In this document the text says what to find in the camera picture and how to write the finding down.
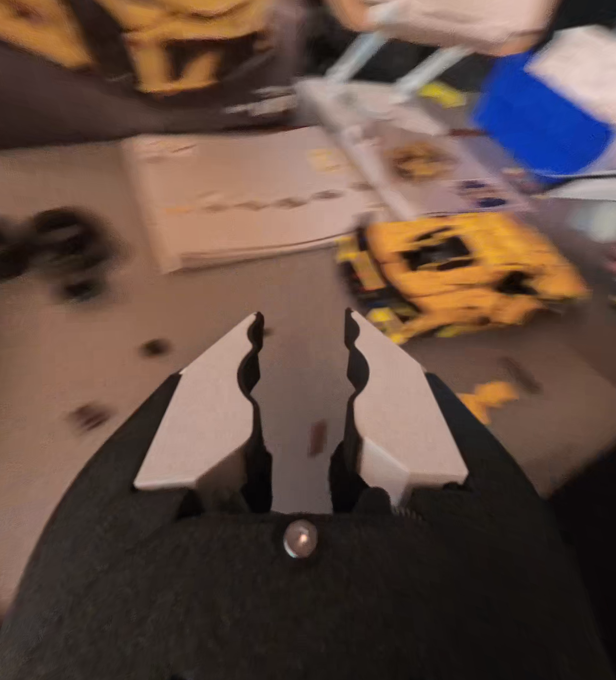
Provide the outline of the toy car set box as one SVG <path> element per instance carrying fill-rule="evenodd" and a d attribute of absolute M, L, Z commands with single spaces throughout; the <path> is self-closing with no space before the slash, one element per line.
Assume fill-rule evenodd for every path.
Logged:
<path fill-rule="evenodd" d="M 304 18 L 296 1 L 0 1 L 0 148 L 284 123 Z"/>

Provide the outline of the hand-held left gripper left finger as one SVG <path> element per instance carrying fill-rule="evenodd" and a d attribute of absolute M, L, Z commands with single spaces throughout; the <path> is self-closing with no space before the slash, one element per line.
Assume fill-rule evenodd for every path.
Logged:
<path fill-rule="evenodd" d="M 264 316 L 248 315 L 178 374 L 134 488 L 192 491 L 206 511 L 272 508 L 272 455 L 253 390 Z"/>

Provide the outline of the white printed paper bag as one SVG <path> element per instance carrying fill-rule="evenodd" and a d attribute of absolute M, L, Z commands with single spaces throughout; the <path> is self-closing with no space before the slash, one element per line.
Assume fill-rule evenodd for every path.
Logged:
<path fill-rule="evenodd" d="M 525 71 L 616 130 L 616 32 L 602 27 L 560 31 Z"/>

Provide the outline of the yellow sticky note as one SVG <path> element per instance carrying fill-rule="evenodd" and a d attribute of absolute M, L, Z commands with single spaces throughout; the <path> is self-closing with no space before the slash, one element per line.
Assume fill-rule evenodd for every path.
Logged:
<path fill-rule="evenodd" d="M 424 84 L 418 90 L 417 94 L 422 98 L 435 102 L 445 109 L 464 107 L 467 103 L 467 97 L 464 92 L 439 80 Z"/>

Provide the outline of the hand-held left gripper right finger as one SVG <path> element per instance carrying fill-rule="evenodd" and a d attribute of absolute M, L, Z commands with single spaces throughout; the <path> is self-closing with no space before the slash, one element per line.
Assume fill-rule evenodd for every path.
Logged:
<path fill-rule="evenodd" d="M 352 512 L 369 488 L 400 508 L 416 489 L 462 486 L 468 468 L 422 365 L 351 308 L 344 343 L 351 394 L 329 462 L 332 511 Z"/>

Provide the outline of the small black toothed piece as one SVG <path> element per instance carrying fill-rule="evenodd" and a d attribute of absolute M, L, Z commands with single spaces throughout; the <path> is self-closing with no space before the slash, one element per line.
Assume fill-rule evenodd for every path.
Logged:
<path fill-rule="evenodd" d="M 502 356 L 499 360 L 504 368 L 508 371 L 511 378 L 528 394 L 537 395 L 542 391 L 542 386 L 534 376 L 528 371 L 523 364 L 511 358 L 510 356 Z"/>

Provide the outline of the building instruction booklet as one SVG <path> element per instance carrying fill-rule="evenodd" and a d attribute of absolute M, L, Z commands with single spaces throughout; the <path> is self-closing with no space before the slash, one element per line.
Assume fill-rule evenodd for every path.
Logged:
<path fill-rule="evenodd" d="M 532 211 L 467 141 L 390 124 L 355 143 L 357 162 L 321 126 L 142 135 L 122 151 L 162 273 L 330 248 L 362 217 Z"/>

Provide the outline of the yellow toy brick car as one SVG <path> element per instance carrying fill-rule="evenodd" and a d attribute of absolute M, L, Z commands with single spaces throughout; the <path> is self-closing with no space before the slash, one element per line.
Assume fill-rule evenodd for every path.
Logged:
<path fill-rule="evenodd" d="M 337 241 L 336 260 L 366 319 L 398 345 L 519 327 L 590 296 L 543 234 L 505 212 L 364 217 Z"/>

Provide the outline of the blue plastic bin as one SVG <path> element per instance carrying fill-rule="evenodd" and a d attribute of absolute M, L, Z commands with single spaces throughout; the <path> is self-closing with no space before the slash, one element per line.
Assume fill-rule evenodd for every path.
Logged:
<path fill-rule="evenodd" d="M 526 71 L 531 52 L 497 58 L 473 108 L 474 125 L 544 186 L 614 169 L 616 129 Z"/>

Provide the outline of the small yellow brick piece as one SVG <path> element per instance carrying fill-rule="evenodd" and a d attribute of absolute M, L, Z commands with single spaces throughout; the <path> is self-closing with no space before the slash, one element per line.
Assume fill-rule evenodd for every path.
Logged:
<path fill-rule="evenodd" d="M 499 402 L 483 393 L 461 393 L 457 398 L 483 425 L 491 423 L 491 411 L 499 408 Z"/>

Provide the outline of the grey desk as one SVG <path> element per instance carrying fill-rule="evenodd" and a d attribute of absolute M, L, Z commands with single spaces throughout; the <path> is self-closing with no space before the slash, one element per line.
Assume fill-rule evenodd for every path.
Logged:
<path fill-rule="evenodd" d="M 264 314 L 268 334 L 254 395 L 273 455 L 275 510 L 330 511 L 328 458 L 351 393 L 344 312 L 353 301 L 332 249 L 164 276 L 118 144 L 0 152 L 0 214 L 18 225 L 57 207 L 100 217 L 119 259 L 108 291 L 91 302 L 60 302 L 36 273 L 0 283 L 0 620 L 49 515 L 88 459 L 169 374 L 249 314 Z M 575 233 L 555 237 L 595 288 L 581 309 L 405 346 L 456 392 L 512 379 L 502 356 L 531 372 L 541 393 L 521 389 L 493 414 L 492 429 L 545 495 L 616 441 L 616 311 L 591 249 Z M 170 353 L 141 357 L 140 344 L 155 338 L 167 339 Z M 67 416 L 86 403 L 112 416 L 79 432 Z M 326 448 L 309 458 L 320 420 L 328 422 Z"/>

